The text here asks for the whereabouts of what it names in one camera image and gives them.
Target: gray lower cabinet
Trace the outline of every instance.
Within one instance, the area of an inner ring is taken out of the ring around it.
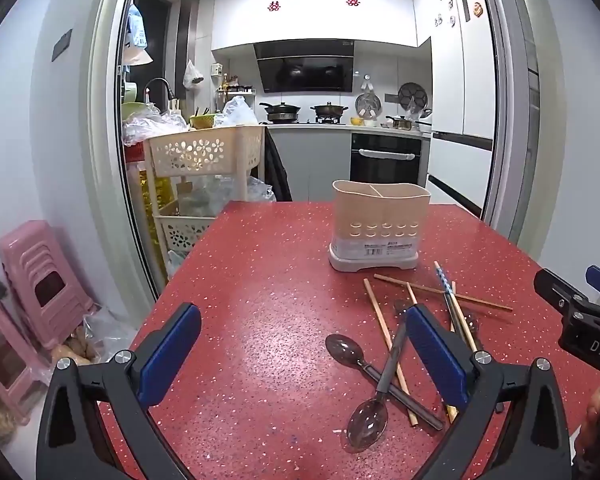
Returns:
[[[295,201],[330,201],[334,180],[348,180],[351,132],[314,128],[271,130]]]

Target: oven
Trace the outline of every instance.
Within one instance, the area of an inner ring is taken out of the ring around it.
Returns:
[[[353,133],[350,179],[369,184],[417,184],[421,150],[420,139]]]

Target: red table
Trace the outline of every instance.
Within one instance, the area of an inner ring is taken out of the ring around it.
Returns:
[[[181,460],[198,479],[408,479],[436,447],[442,432],[412,428],[389,406],[390,421],[373,449],[347,454],[341,430],[373,387],[337,364],[324,339],[333,332],[358,341],[382,368],[387,350],[363,278],[371,280],[390,329],[392,301],[406,292],[373,279],[373,272],[339,273],[328,261],[331,206],[325,203],[231,203],[169,282],[136,338],[159,328],[183,301],[202,311],[203,328],[163,402],[151,409]],[[547,357],[560,384],[573,431],[600,374],[558,348],[560,317],[538,298],[539,267],[474,216],[432,205],[415,270],[381,273],[439,288],[433,260],[458,283],[458,293],[512,306],[513,314],[481,307],[480,338],[503,362]],[[416,290],[446,322],[442,298]],[[462,303],[469,309],[470,304]],[[445,417],[442,401],[419,357],[401,360],[411,394]],[[503,415],[494,416],[467,477],[482,470]],[[139,472],[106,415],[127,470]]]

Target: range hood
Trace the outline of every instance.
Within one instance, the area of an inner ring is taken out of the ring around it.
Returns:
[[[353,46],[353,40],[255,43],[264,92],[351,92]]]

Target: black faucet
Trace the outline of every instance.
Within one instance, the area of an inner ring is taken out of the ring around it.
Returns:
[[[149,85],[151,83],[153,83],[154,81],[162,81],[164,83],[164,85],[167,87],[167,109],[169,108],[169,101],[171,101],[172,99],[175,99],[175,96],[173,95],[173,92],[171,91],[171,87],[169,86],[169,82],[163,78],[163,77],[154,77],[153,79],[151,79],[146,85],[144,85],[144,88],[142,89],[142,98],[144,99],[144,95],[146,94],[146,89],[149,88]],[[160,113],[165,113],[167,110],[160,110]]]

